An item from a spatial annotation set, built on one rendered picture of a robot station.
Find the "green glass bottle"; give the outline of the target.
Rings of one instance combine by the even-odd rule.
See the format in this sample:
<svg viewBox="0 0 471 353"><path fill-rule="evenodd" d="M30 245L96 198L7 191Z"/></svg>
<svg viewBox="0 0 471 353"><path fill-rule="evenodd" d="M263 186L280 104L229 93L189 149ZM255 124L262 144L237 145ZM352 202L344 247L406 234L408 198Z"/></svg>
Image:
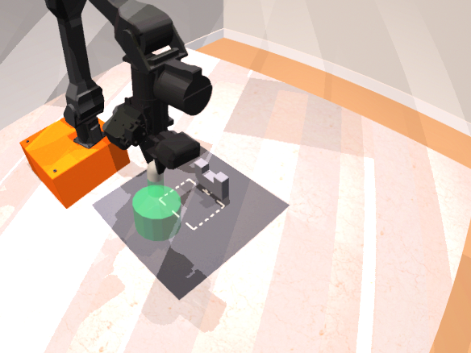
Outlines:
<svg viewBox="0 0 471 353"><path fill-rule="evenodd" d="M145 239L165 241L181 228L181 198L164 186L164 173L157 174L155 160L148 164L147 173L148 187L132 199L135 228Z"/></svg>

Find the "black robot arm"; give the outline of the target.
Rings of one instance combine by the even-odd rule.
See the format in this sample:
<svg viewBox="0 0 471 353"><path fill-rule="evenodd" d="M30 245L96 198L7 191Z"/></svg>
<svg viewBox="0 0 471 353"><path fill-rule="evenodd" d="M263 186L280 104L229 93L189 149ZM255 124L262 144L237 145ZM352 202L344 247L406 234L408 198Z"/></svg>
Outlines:
<svg viewBox="0 0 471 353"><path fill-rule="evenodd" d="M152 119L142 115L124 98L124 105L102 125L102 87L91 78L81 13L87 0L44 0L56 16L69 75L63 116L77 132L74 143L91 149L102 138L122 150L138 147L152 132ZM115 40L131 66L132 95L143 100L158 99L190 116L208 105L213 85L202 75L202 67L181 61L188 56L184 41L173 21L154 5L136 0L89 0L114 27ZM153 54L161 48L170 49ZM150 131L151 130L151 131Z"/></svg>

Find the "grey flat mat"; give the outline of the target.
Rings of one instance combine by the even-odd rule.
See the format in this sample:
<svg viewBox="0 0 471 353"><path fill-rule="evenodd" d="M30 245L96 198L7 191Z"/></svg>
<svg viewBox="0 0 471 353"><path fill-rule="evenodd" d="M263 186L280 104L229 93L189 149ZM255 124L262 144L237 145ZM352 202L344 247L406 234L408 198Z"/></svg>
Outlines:
<svg viewBox="0 0 471 353"><path fill-rule="evenodd" d="M195 179L194 162L229 177L220 200ZM290 205L200 145L200 155L164 171L164 186L181 198L181 228L165 241L145 239L135 228L132 199L148 187L147 169L92 206L146 268L178 299L223 266Z"/></svg>

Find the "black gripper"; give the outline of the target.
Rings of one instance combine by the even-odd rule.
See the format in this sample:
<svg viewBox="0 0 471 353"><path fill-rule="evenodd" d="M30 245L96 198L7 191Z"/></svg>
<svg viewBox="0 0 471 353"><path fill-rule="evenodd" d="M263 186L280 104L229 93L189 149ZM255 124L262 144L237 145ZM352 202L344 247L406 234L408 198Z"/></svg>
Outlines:
<svg viewBox="0 0 471 353"><path fill-rule="evenodd" d="M155 160L158 175L166 168L178 168L200 155L200 143L192 136L183 131L168 130L174 125L174 118L169 117L169 105L158 99L143 100L134 95L129 98L142 115L149 114L152 119L152 132L146 135L139 147L147 164Z"/></svg>

